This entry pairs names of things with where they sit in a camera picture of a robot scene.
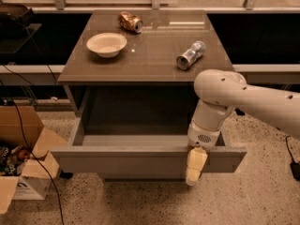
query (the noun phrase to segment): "open drawer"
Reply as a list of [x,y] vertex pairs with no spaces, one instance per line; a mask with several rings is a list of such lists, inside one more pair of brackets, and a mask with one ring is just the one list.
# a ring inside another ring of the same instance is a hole
[[[188,125],[197,102],[190,82],[90,86],[68,146],[52,153],[65,173],[185,179]],[[204,172],[232,173],[247,152],[230,147],[222,134],[208,151]]]

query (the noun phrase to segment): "box flap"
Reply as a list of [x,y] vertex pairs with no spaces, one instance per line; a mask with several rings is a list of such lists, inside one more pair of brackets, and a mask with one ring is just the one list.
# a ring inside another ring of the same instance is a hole
[[24,132],[29,146],[33,147],[44,127],[36,111],[31,106],[19,106],[18,110],[14,106],[0,106],[0,117],[0,141],[15,146],[26,145],[23,138]]
[[[66,146],[67,143],[68,142],[66,140],[47,127],[45,127],[40,133],[33,153],[37,158],[42,158],[47,155],[45,160],[40,161],[40,163],[47,169],[52,178],[56,177],[59,171],[59,164],[49,150],[57,146]],[[38,161],[33,159],[29,159],[26,162],[22,171],[22,176],[49,178],[49,175],[40,166]]]
[[0,214],[5,214],[15,194],[19,177],[0,177]]

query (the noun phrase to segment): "soda can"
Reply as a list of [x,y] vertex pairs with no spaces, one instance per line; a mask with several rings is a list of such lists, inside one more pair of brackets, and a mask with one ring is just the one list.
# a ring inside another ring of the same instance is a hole
[[189,69],[202,56],[205,50],[206,46],[204,42],[194,42],[189,49],[177,57],[177,66],[183,70]]
[[125,28],[128,31],[141,33],[143,29],[143,21],[135,15],[132,15],[129,12],[122,11],[118,15],[118,23],[120,26]]

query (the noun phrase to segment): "cardboard box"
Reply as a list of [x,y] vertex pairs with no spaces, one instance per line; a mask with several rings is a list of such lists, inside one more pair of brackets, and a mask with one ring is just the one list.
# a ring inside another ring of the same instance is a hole
[[[30,106],[0,106],[0,141],[26,145],[33,148],[39,162],[48,170],[52,178],[59,172],[59,164],[49,152],[52,147],[65,146],[67,141],[52,130],[44,127],[36,111]],[[0,176],[0,214],[6,213],[12,199],[45,199],[51,179],[46,171],[32,157],[26,161],[20,176]]]

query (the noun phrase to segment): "brown can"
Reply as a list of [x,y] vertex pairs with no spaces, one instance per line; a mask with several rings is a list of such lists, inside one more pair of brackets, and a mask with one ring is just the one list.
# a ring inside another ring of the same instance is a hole
[[118,23],[123,28],[135,33],[141,33],[143,29],[142,20],[138,16],[132,15],[126,11],[119,13]]

